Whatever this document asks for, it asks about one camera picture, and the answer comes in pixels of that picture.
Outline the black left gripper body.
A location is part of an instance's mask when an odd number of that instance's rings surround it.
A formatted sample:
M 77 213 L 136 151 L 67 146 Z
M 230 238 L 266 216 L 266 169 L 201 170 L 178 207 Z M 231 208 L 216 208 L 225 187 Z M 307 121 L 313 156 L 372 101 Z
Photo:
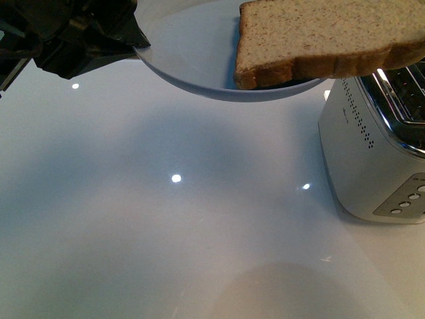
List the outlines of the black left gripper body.
M 72 79 L 150 46 L 137 1 L 2 1 L 1 91 L 30 61 Z

